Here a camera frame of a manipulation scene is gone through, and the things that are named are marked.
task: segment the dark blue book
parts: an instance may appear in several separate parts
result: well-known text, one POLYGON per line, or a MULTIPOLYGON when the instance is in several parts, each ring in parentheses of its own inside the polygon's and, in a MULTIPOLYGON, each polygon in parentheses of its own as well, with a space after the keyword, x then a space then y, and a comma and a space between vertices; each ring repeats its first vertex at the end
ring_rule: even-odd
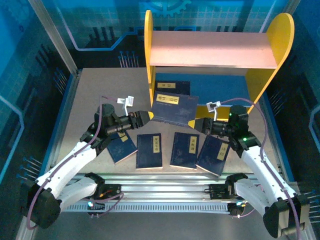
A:
POLYGON ((162 168, 161 133, 138 134, 136 145, 138 147, 135 166, 137 169, 162 168))
POLYGON ((204 140, 196 166, 216 176, 221 176, 229 149, 229 144, 223 140, 213 136, 207 136, 204 140))
POLYGON ((127 132, 112 134, 111 139, 111 142, 106 146, 106 148, 108 149, 115 164, 138 151, 127 132))
POLYGON ((198 148, 198 134, 175 132, 170 166, 196 169, 198 148))
POLYGON ((190 95, 190 82, 189 81, 156 81, 155 91, 190 95))
POLYGON ((154 114, 152 120, 189 127, 188 122, 196 117, 197 105, 197 96, 155 91, 151 109, 154 114))

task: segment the gray table surface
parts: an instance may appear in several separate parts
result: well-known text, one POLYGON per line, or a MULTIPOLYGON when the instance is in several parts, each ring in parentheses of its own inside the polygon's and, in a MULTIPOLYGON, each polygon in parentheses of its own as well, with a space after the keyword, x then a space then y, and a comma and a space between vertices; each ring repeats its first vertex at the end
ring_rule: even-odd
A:
MULTIPOLYGON (((57 163, 61 161, 77 144, 79 138, 94 122, 94 114, 99 106, 99 96, 113 98, 134 97, 133 107, 130 112, 145 110, 150 111, 150 98, 148 90, 147 72, 145 68, 84 68, 75 93, 74 102, 69 115, 65 134, 57 163)), ((122 116, 122 105, 110 102, 115 107, 118 116, 122 116)), ((253 109, 249 114, 249 130, 262 142, 264 137, 263 120, 258 110, 253 109)), ((166 123, 150 121, 147 125, 128 133, 134 144, 137 144, 138 134, 161 133, 162 137, 162 169, 136 169, 136 154, 114 164, 107 150, 104 150, 94 161, 82 168, 80 173, 94 172, 107 173, 202 173, 202 169, 184 169, 170 166, 174 133, 199 134, 199 149, 205 140, 205 135, 194 129, 174 126, 166 123)), ((269 138, 264 148, 272 164, 276 167, 275 155, 269 138)), ((224 173, 251 173, 250 168, 239 159, 231 149, 224 166, 224 173)))

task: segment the yellow label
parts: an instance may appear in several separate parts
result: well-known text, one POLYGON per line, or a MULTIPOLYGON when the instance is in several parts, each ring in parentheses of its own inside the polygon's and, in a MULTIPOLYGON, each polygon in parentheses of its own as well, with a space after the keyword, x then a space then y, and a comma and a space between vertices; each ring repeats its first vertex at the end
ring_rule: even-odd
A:
POLYGON ((160 153, 160 137, 153 136, 153 153, 160 153))
POLYGON ((225 159, 227 149, 228 149, 228 144, 223 142, 221 144, 221 147, 220 147, 220 150, 219 150, 219 153, 218 153, 218 156, 216 157, 216 159, 223 161, 225 159))
POLYGON ((176 83, 175 82, 158 82, 158 88, 161 89, 175 89, 176 83))
POLYGON ((128 140, 128 137, 126 136, 126 134, 124 132, 118 132, 118 135, 119 135, 120 139, 122 140, 122 142, 125 142, 128 140))
POLYGON ((190 145, 189 145, 189 153, 196 154, 196 146, 197 146, 197 137, 191 136, 190 137, 190 145))
POLYGON ((162 102, 166 104, 179 104, 178 96, 168 96, 168 95, 158 94, 156 96, 156 100, 158 102, 162 102))

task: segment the robotic arm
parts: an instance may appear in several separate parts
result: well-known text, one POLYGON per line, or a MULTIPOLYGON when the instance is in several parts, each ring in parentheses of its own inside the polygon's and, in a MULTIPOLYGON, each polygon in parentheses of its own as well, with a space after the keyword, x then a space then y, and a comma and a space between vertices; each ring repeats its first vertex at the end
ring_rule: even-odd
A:
MULTIPOLYGON (((219 104, 208 104, 211 104, 212 109, 219 107, 219 104)), ((261 157, 261 143, 248 131, 248 114, 244 106, 232 106, 228 122, 200 118, 195 120, 194 129, 206 135, 228 137, 230 147, 253 171, 263 191, 253 185, 244 174, 230 176, 225 183, 225 191, 229 196, 239 196, 248 201, 263 217, 264 225, 271 236, 278 238, 296 231, 293 209, 288 197, 294 203, 300 229, 306 227, 310 209, 307 197, 297 195, 278 174, 264 151, 261 157)))
POLYGON ((74 149, 62 161, 38 177, 35 182, 26 180, 21 186, 20 211, 27 217, 36 192, 45 184, 35 201, 30 216, 30 219, 41 228, 48 228, 65 207, 87 196, 93 195, 94 199, 99 197, 105 181, 94 173, 86 174, 78 182, 67 187, 66 185, 107 147, 112 140, 111 135, 141 128, 153 118, 153 114, 148 111, 130 112, 128 115, 119 117, 115 114, 115 109, 111 104, 102 104, 101 107, 101 127, 95 139, 94 136, 99 126, 99 109, 94 115, 94 123, 89 126, 74 149))

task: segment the book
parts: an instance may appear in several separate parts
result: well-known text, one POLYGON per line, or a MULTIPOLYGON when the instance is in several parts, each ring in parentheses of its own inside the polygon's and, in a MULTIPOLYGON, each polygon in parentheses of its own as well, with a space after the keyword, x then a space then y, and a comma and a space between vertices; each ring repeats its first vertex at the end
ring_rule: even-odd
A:
POLYGON ((155 91, 152 120, 189 128, 188 122, 195 120, 197 105, 197 96, 155 91))
POLYGON ((223 140, 207 136, 195 165, 216 176, 221 176, 229 149, 229 144, 223 140))
POLYGON ((189 81, 156 81, 155 91, 190 95, 190 82, 189 81))
POLYGON ((136 169, 162 168, 161 133, 138 134, 136 145, 136 169))
POLYGON ((106 146, 115 164, 126 159, 138 151, 127 132, 111 135, 111 142, 106 146))
POLYGON ((196 169, 198 148, 198 134, 175 132, 170 166, 196 169))

